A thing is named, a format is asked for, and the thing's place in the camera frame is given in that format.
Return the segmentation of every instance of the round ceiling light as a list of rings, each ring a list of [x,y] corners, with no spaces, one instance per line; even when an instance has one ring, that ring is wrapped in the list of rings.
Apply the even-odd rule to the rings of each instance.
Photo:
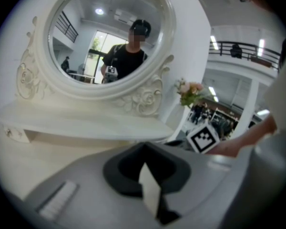
[[[95,12],[98,14],[98,15],[103,15],[104,14],[104,11],[102,9],[96,9]]]

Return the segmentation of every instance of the white shelf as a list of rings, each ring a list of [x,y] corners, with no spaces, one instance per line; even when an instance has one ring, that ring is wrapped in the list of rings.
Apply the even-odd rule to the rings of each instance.
[[[1,109],[0,121],[23,130],[102,140],[159,140],[173,134],[172,129],[155,118],[83,113],[25,101],[14,101]]]

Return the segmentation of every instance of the flower bouquet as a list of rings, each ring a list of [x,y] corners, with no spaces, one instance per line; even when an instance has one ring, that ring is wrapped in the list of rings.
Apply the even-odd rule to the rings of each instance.
[[[199,83],[186,82],[182,78],[175,86],[178,89],[177,93],[181,96],[180,104],[182,106],[190,108],[191,104],[196,104],[197,101],[203,98],[201,91],[204,87]]]

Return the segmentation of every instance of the window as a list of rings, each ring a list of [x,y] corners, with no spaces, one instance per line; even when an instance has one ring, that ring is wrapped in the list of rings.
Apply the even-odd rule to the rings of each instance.
[[[94,83],[102,84],[103,75],[101,67],[104,56],[114,45],[126,43],[128,41],[125,39],[97,31],[87,56],[84,74],[94,76]]]

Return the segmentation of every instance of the ceiling light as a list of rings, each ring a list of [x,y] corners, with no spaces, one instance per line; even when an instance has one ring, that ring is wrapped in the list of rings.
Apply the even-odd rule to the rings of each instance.
[[[211,36],[211,41],[213,43],[214,49],[219,50],[215,36]]]
[[[262,111],[260,111],[260,112],[257,112],[258,115],[267,115],[267,114],[269,114],[269,113],[270,113],[270,111],[267,110],[267,109],[264,109],[264,110],[262,110]]]
[[[258,55],[259,57],[261,57],[261,56],[263,55],[264,45],[265,45],[265,40],[264,40],[264,39],[259,40],[259,49],[258,49],[258,53],[257,53],[257,55]]]
[[[213,96],[216,96],[216,92],[213,87],[209,86],[209,90]]]
[[[98,15],[103,15],[104,14],[104,11],[102,9],[96,9],[95,12],[98,14]]]

